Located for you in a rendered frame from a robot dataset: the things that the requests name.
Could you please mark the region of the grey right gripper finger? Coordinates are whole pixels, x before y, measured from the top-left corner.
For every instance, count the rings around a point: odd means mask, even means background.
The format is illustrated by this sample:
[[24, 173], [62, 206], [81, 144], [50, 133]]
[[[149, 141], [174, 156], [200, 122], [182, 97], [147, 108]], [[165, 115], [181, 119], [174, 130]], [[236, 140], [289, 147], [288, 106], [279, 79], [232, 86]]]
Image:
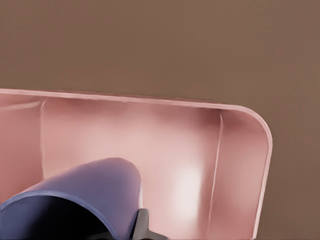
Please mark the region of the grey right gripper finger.
[[168, 240], [168, 238], [149, 229], [149, 210], [141, 208], [137, 212], [134, 227], [131, 233], [132, 240]]

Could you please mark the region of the purple cup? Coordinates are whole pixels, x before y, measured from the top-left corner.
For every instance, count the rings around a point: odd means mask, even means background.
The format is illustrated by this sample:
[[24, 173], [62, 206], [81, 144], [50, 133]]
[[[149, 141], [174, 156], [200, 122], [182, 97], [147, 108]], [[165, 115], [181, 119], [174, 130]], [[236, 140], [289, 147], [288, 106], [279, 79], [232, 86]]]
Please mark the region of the purple cup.
[[122, 158], [82, 164], [0, 204], [0, 240], [88, 240], [133, 236], [141, 176]]

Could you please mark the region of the pink plastic box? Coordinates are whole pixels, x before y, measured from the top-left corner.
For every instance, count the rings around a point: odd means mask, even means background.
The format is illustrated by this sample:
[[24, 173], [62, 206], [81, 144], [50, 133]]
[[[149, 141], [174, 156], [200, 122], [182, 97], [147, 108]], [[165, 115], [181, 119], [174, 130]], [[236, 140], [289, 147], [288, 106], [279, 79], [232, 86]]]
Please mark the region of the pink plastic box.
[[257, 236], [272, 135], [253, 110], [178, 99], [0, 88], [0, 203], [68, 169], [126, 159], [152, 231]]

